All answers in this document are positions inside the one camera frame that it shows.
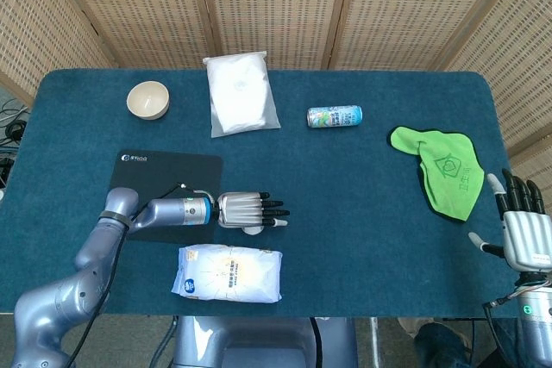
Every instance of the printed logo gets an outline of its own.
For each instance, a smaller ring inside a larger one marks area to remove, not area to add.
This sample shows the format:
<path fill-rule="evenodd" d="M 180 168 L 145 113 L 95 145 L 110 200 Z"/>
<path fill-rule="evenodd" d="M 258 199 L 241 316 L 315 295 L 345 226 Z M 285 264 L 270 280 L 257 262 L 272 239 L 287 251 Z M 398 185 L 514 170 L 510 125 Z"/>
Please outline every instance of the printed logo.
<path fill-rule="evenodd" d="M 193 293 L 196 287 L 193 285 L 193 279 L 186 279 L 184 281 L 184 290 L 187 293 Z"/>
<path fill-rule="evenodd" d="M 128 155 L 124 154 L 121 157 L 122 161 L 147 161 L 147 157 L 142 157 L 140 155 Z"/>
<path fill-rule="evenodd" d="M 455 178 L 458 172 L 460 172 L 462 162 L 452 154 L 449 154 L 442 159 L 436 159 L 435 164 L 444 177 L 449 176 Z"/>

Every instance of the floor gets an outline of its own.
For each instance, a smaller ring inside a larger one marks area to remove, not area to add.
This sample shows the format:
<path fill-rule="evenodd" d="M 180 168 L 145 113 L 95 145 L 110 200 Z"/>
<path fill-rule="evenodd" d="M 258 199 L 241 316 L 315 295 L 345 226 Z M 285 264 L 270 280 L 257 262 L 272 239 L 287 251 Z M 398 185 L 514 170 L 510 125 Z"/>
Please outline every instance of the floor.
<path fill-rule="evenodd" d="M 92 328 L 78 358 L 78 368 L 117 366 L 121 368 L 148 367 L 155 348 L 168 329 L 170 316 L 102 315 Z M 457 332 L 471 338 L 471 324 L 466 321 L 447 321 Z M 359 367 L 405 368 L 416 367 L 412 338 L 396 319 L 378 319 L 379 365 L 373 362 L 370 320 L 355 320 Z M 71 352 L 77 345 L 83 327 L 75 328 L 63 340 L 63 348 Z M 12 315 L 0 315 L 0 361 L 8 364 L 14 352 Z M 494 349 L 492 338 L 483 321 L 476 322 L 474 362 L 478 364 Z M 173 354 L 173 341 L 158 363 L 166 368 Z"/>

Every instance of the plastic bag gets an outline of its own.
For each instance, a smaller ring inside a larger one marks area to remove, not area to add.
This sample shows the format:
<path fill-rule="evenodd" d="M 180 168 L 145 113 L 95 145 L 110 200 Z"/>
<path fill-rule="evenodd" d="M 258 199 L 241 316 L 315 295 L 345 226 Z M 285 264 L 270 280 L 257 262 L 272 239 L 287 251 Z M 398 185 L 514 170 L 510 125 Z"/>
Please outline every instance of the plastic bag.
<path fill-rule="evenodd" d="M 179 249 L 172 293 L 192 299 L 274 303 L 282 253 L 225 245 Z"/>
<path fill-rule="evenodd" d="M 210 90 L 211 138 L 280 128 L 266 56 L 265 51 L 204 59 Z"/>

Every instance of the woven screen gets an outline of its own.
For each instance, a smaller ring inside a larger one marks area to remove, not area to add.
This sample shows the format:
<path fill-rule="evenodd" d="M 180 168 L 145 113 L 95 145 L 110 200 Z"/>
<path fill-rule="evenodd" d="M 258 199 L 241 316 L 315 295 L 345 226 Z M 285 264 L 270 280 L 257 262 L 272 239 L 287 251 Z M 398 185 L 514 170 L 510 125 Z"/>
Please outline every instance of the woven screen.
<path fill-rule="evenodd" d="M 215 0 L 223 53 L 267 50 L 272 68 L 322 66 L 335 0 Z"/>
<path fill-rule="evenodd" d="M 499 0 L 449 69 L 485 76 L 511 147 L 552 122 L 551 67 L 552 0 Z"/>
<path fill-rule="evenodd" d="M 475 0 L 351 0 L 336 69 L 428 69 Z"/>
<path fill-rule="evenodd" d="M 0 77 L 27 94 L 24 101 L 52 69 L 109 65 L 71 0 L 0 0 Z"/>
<path fill-rule="evenodd" d="M 209 55 L 197 0 L 81 1 L 122 66 L 199 67 Z"/>
<path fill-rule="evenodd" d="M 552 139 L 538 144 L 538 149 L 529 156 L 511 160 L 513 171 L 523 179 L 531 179 L 543 193 L 546 210 L 552 212 Z"/>

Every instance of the black cable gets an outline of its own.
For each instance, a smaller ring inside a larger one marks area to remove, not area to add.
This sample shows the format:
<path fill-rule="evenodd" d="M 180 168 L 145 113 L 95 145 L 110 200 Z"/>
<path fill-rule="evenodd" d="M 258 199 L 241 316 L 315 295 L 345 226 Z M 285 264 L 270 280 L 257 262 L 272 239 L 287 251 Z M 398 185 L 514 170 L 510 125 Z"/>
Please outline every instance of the black cable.
<path fill-rule="evenodd" d="M 472 319 L 472 350 L 469 354 L 469 366 L 472 366 L 475 353 L 475 320 Z"/>
<path fill-rule="evenodd" d="M 506 357 L 506 352 L 504 351 L 504 348 L 502 347 L 502 345 L 500 345 L 499 337 L 497 336 L 497 333 L 494 330 L 494 326 L 492 325 L 491 304 L 483 303 L 483 310 L 485 311 L 485 318 L 487 323 L 489 324 L 489 328 L 491 329 L 491 334 L 492 334 L 492 338 L 494 339 L 494 343 L 496 344 L 497 349 L 499 350 L 499 353 L 502 356 L 502 359 L 504 360 L 505 364 L 511 367 L 510 362 Z"/>
<path fill-rule="evenodd" d="M 167 191 L 165 194 L 163 194 L 163 196 L 158 197 L 158 198 L 164 198 L 164 197 L 168 196 L 174 190 L 176 190 L 179 186 L 180 186 L 180 184 L 176 184 L 169 191 Z M 141 207 L 141 209 L 138 211 L 138 213 L 136 215 L 134 215 L 132 220 L 134 220 L 138 216 L 138 214 L 140 214 L 141 211 L 146 208 L 146 206 L 147 206 L 147 203 L 144 206 Z M 69 359 L 67 360 L 65 365 L 63 365 L 64 368 L 71 368 L 72 367 L 72 363 L 75 362 L 75 358 L 77 358 L 77 355 L 80 352 L 80 349 L 85 344 L 86 337 L 88 336 L 88 333 L 90 332 L 94 321 L 96 320 L 97 316 L 100 314 L 100 312 L 102 310 L 102 307 L 105 303 L 105 299 L 107 298 L 107 295 L 109 295 L 111 285 L 113 284 L 113 280 L 115 279 L 115 272 L 116 272 L 116 269 L 117 269 L 117 264 L 119 262 L 119 257 L 121 256 L 122 245 L 124 244 L 124 241 L 125 241 L 125 238 L 127 237 L 128 232 L 129 232 L 129 227 L 125 226 L 124 230 L 122 231 L 122 235 L 121 235 L 121 239 L 119 240 L 119 244 L 117 245 L 117 250 L 116 250 L 116 253 L 115 253 L 115 257 L 113 258 L 113 265 L 111 265 L 110 280 L 107 283 L 107 286 L 105 287 L 105 290 L 103 291 L 103 294 L 100 297 L 100 300 L 98 301 L 96 308 L 94 309 L 94 313 L 92 314 L 91 319 L 88 321 L 88 324 L 86 325 L 86 329 L 83 332 L 83 334 L 81 335 L 77 346 L 75 347 L 75 350 L 72 352 L 71 357 L 69 357 Z"/>
<path fill-rule="evenodd" d="M 315 342 L 317 343 L 316 368 L 322 368 L 322 337 L 320 336 L 320 329 L 318 329 L 316 318 L 311 318 L 310 324 L 312 325 L 312 332 L 314 333 L 314 339 L 315 339 Z"/>
<path fill-rule="evenodd" d="M 155 368 L 157 366 L 157 363 L 159 362 L 159 358 L 161 358 L 161 355 L 165 351 L 165 348 L 168 345 L 169 340 L 171 340 L 171 338 L 173 337 L 174 331 L 176 331 L 176 326 L 178 325 L 178 323 L 179 323 L 179 318 L 176 315 L 173 315 L 171 326 L 167 329 L 165 336 L 157 346 L 157 349 L 154 352 L 152 360 L 149 362 L 149 368 Z"/>

